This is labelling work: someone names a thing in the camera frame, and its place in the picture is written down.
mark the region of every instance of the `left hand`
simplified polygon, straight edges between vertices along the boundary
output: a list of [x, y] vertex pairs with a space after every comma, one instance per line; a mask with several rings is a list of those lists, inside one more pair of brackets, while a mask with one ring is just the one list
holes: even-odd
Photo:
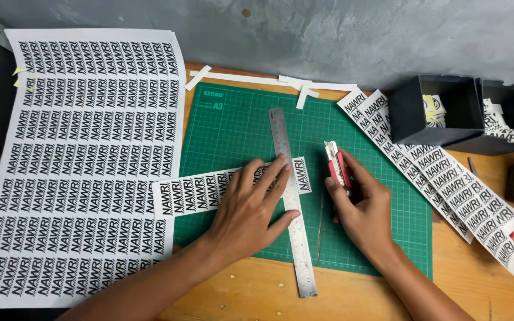
[[[265, 165], [260, 159], [252, 160], [233, 175], [211, 228], [202, 236], [226, 266], [271, 245], [300, 215], [297, 210], [286, 211], [269, 226], [289, 179], [291, 166], [283, 166], [285, 159], [284, 154], [279, 155], [255, 185], [253, 175]], [[275, 186], [265, 195], [277, 174]]]

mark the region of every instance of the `gray concrete wall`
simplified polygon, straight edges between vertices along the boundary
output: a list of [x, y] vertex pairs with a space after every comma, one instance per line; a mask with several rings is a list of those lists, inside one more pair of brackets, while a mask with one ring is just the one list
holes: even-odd
[[0, 0], [0, 21], [168, 29], [186, 61], [364, 89], [416, 73], [514, 83], [514, 0]]

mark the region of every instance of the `forearm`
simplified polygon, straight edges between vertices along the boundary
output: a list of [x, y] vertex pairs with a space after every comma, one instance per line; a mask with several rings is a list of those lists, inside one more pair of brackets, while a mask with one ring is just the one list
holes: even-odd
[[60, 320], [151, 320], [183, 295], [225, 268], [199, 239], [167, 261], [113, 284]]
[[414, 320], [473, 320], [440, 290], [393, 244], [387, 252], [371, 258]]

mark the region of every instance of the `red utility knife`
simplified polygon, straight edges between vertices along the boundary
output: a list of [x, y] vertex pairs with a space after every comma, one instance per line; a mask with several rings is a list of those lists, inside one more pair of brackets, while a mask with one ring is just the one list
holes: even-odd
[[325, 150], [328, 157], [328, 171], [330, 171], [332, 179], [339, 182], [344, 187], [346, 195], [350, 197], [352, 184], [344, 165], [342, 153], [338, 151], [336, 142], [325, 142]]

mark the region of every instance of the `right hand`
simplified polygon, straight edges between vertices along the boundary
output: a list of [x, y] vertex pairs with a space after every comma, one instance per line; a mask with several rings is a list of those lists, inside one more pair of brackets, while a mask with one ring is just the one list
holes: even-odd
[[353, 205], [338, 182], [327, 177], [325, 184], [347, 236], [376, 265], [397, 248], [392, 240], [391, 193], [348, 151], [339, 151], [351, 176], [360, 184], [363, 199]]

